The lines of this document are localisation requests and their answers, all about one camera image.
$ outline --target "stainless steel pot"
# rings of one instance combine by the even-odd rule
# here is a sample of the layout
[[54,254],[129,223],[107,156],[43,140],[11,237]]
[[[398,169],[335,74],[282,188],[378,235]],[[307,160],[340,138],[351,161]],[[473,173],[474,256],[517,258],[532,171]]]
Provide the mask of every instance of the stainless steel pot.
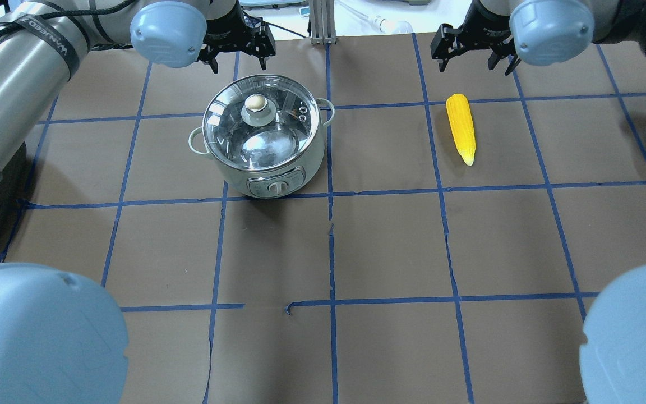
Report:
[[[323,122],[319,105],[331,116]],[[208,105],[189,148],[216,161],[224,179],[242,194],[277,198],[298,191],[320,168],[333,103],[316,99],[284,76],[249,76],[221,90]],[[205,151],[194,140],[203,134]]]

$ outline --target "metal bracket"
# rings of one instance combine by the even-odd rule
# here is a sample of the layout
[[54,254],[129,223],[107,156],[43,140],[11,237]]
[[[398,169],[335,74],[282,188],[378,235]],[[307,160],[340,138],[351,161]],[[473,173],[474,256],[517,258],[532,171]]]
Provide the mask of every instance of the metal bracket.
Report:
[[311,43],[337,43],[335,36],[334,0],[310,0]]

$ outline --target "white floor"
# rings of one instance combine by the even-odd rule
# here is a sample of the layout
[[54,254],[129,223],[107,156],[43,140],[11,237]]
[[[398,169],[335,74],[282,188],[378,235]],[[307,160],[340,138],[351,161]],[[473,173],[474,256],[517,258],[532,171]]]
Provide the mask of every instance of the white floor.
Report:
[[[335,30],[338,36],[359,36],[381,34],[374,30],[368,23],[361,21],[356,15],[340,5],[341,0],[336,0]],[[465,13],[470,5],[469,0],[432,0],[425,6],[411,6],[407,2],[397,0],[344,0],[349,6],[365,13],[366,15],[380,15],[392,20],[405,20],[413,26],[416,33],[432,33],[447,22],[458,26],[465,18]],[[299,7],[291,6],[272,10],[271,8],[257,8],[249,11],[251,15],[261,16],[264,20],[285,26],[298,33],[306,34],[308,18],[300,16]],[[274,28],[276,39],[294,39],[294,34]]]

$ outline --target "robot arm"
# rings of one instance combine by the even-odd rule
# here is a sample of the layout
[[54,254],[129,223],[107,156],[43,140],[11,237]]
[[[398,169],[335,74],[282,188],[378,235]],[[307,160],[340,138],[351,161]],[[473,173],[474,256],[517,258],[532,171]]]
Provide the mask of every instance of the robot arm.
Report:
[[440,26],[431,55],[444,71],[452,57],[492,49],[489,69],[509,56],[508,75],[521,59],[546,66],[590,42],[623,40],[637,41],[646,54],[646,0],[473,0],[461,26]]
[[220,52],[265,60],[276,54],[267,23],[238,0],[30,0],[0,26],[1,169],[23,143],[93,44],[133,43],[153,62],[195,61],[218,71]]

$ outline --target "glass lid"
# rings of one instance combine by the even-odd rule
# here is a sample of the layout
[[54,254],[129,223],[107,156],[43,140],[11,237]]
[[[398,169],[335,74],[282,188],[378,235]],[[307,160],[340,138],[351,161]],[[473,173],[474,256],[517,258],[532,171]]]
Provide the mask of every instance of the glass lid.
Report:
[[250,76],[221,90],[203,118],[205,140],[223,163],[243,171],[284,166],[303,153],[319,123],[313,95],[294,80]]

